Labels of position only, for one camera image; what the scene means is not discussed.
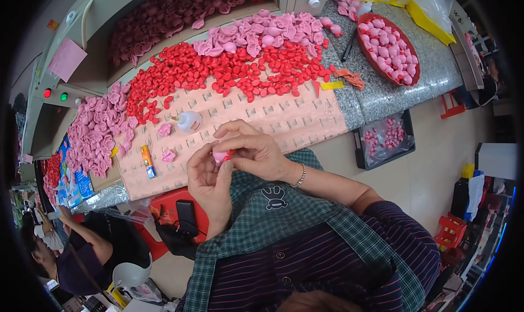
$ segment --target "black phone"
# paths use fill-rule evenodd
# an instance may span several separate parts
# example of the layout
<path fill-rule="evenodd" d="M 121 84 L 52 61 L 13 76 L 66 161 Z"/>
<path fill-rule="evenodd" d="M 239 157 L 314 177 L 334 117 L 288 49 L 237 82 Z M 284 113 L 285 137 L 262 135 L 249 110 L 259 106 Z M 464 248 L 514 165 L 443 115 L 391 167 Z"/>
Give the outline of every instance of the black phone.
<path fill-rule="evenodd" d="M 179 199 L 176 202 L 180 231 L 192 237 L 199 234 L 193 201 Z"/>

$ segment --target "red bowl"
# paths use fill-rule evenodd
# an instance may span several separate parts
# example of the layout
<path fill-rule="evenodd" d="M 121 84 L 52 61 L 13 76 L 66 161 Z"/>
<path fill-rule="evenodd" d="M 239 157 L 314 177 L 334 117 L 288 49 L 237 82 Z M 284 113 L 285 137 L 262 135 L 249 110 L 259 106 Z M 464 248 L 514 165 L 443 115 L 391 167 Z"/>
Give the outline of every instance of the red bowl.
<path fill-rule="evenodd" d="M 384 23 L 386 24 L 387 27 L 392 27 L 392 28 L 395 28 L 396 30 L 398 30 L 398 32 L 400 33 L 400 38 L 406 43 L 406 45 L 407 45 L 406 48 L 409 48 L 409 50 L 411 52 L 411 55 L 415 55 L 417 59 L 419 58 L 419 56 L 415 52 L 415 48 L 413 47 L 413 45 L 409 41 L 408 37 L 402 32 L 402 30 L 399 27 L 397 27 L 396 24 L 394 24 L 393 22 L 389 21 L 385 17 L 383 17 L 383 16 L 381 16 L 379 14 L 375 14 L 375 13 L 365 13 L 365 14 L 361 15 L 360 18 L 358 18 L 357 27 L 362 22 L 366 23 L 367 21 L 373 20 L 373 17 L 375 17 L 376 19 L 384 20 Z M 357 32 L 358 32 L 357 33 L 358 43 L 360 44 L 360 47 L 361 47 L 363 55 L 366 57 L 366 59 L 371 64 L 373 69 L 375 69 L 375 71 L 379 75 L 381 75 L 383 78 L 389 80 L 390 82 L 392 82 L 392 83 L 394 83 L 396 85 L 400 85 L 400 86 L 404 86 L 404 87 L 413 87 L 413 86 L 416 85 L 417 82 L 419 82 L 419 78 L 420 78 L 420 59 L 419 59 L 419 63 L 415 65 L 415 75 L 413 76 L 413 82 L 411 83 L 411 85 L 408 86 L 408 85 L 404 85 L 404 84 L 399 84 L 399 83 L 396 82 L 396 80 L 394 80 L 390 76 L 388 76 L 388 74 L 386 72 L 384 72 L 378 66 L 377 62 L 373 61 L 373 59 L 371 58 L 370 52 L 364 47 L 364 43 L 362 42 L 362 39 L 360 37 L 360 32 L 359 32 L 358 28 L 357 28 Z"/>

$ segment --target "pile of red plastic pieces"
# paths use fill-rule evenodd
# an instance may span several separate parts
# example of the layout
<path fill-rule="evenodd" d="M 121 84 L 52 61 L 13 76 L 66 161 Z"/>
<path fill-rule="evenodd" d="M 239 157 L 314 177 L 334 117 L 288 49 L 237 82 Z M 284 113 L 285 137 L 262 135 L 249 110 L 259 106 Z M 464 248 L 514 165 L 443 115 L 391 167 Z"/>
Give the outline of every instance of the pile of red plastic pieces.
<path fill-rule="evenodd" d="M 322 45 L 315 45 L 318 56 L 310 58 L 305 46 L 285 41 L 280 49 L 265 47 L 257 55 L 257 62 L 242 47 L 234 54 L 223 52 L 216 58 L 200 56 L 193 45 L 184 42 L 166 47 L 158 58 L 151 57 L 153 66 L 145 71 L 141 69 L 130 82 L 126 114 L 137 117 L 141 125 L 145 125 L 148 120 L 156 124 L 158 119 L 155 115 L 160 109 L 156 107 L 156 101 L 148 103 L 149 98 L 169 96 L 176 88 L 187 91 L 206 89 L 205 81 L 209 75 L 213 75 L 216 80 L 211 88 L 223 97 L 230 93 L 233 86 L 242 90 L 249 103 L 255 100 L 255 96 L 264 97 L 269 94 L 282 96 L 291 93 L 299 96 L 297 87 L 307 80 L 322 77 L 325 82 L 329 82 L 333 68 L 324 68 L 321 64 L 322 49 L 327 49 L 328 43 L 329 40 L 324 39 Z M 266 70 L 265 64 L 275 75 L 262 81 L 259 76 Z M 164 107 L 169 107 L 170 101 L 172 98 L 167 97 L 161 103 Z"/>
<path fill-rule="evenodd" d="M 56 206 L 56 191 L 58 180 L 60 180 L 60 162 L 62 157 L 56 153 L 51 155 L 51 158 L 42 161 L 43 176 L 43 190 L 46 192 L 49 202 Z"/>

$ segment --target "green plaid shirt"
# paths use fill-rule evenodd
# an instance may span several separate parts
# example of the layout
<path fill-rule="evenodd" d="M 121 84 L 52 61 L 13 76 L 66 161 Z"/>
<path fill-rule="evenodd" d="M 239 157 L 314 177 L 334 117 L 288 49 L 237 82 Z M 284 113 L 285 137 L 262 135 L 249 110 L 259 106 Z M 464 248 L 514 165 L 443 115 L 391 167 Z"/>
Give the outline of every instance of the green plaid shirt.
<path fill-rule="evenodd" d="M 322 170 L 314 153 L 303 149 L 287 155 L 292 161 Z M 273 184 L 252 174 L 233 173 L 231 229 L 200 244 L 186 292 L 185 312 L 207 310 L 218 259 L 256 252 L 294 233 L 326 222 L 367 265 L 390 268 L 400 275 L 403 310 L 416 312 L 424 302 L 420 281 L 400 256 L 350 209 L 311 197 L 288 184 Z"/>

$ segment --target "black plastic crate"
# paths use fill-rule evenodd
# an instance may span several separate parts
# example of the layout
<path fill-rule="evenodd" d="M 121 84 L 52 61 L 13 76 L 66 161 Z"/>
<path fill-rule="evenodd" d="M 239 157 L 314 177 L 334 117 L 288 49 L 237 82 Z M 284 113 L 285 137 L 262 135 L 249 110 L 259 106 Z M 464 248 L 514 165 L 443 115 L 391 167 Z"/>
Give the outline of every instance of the black plastic crate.
<path fill-rule="evenodd" d="M 409 113 L 409 110 L 405 110 L 404 113 L 402 114 L 402 117 L 400 119 L 403 120 L 403 127 L 404 127 L 404 131 L 406 132 L 406 135 L 410 135 L 410 136 L 415 137 L 415 135 L 413 134 L 413 123 L 411 122 L 411 114 Z M 392 155 L 387 160 L 379 162 L 379 163 L 377 163 L 377 164 L 375 164 L 375 165 L 370 167 L 366 163 L 366 159 L 364 158 L 364 150 L 362 149 L 362 147 L 365 146 L 365 144 L 364 144 L 364 136 L 362 134 L 362 127 L 353 130 L 353 137 L 355 139 L 355 147 L 356 147 L 356 149 L 355 149 L 355 157 L 357 159 L 357 167 L 359 169 L 372 170 L 372 169 L 374 169 L 376 167 L 384 165 L 384 164 L 386 164 L 388 162 L 396 160 L 397 158 L 403 157 L 404 155 L 409 154 L 409 153 L 415 151 L 415 143 L 413 143 L 413 146 L 409 150 L 407 150 L 405 152 L 398 152 L 397 154 Z"/>

